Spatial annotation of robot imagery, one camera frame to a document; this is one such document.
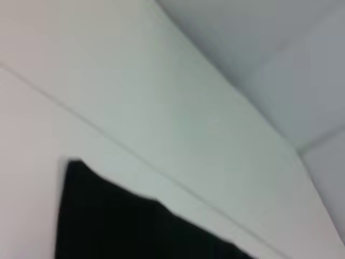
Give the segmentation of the black T-shirt with FREE print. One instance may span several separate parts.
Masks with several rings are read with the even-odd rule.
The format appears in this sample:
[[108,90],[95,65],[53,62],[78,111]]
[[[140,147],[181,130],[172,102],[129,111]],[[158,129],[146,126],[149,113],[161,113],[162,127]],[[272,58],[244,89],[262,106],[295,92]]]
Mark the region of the black T-shirt with FREE print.
[[69,161],[54,259],[255,259],[164,205]]

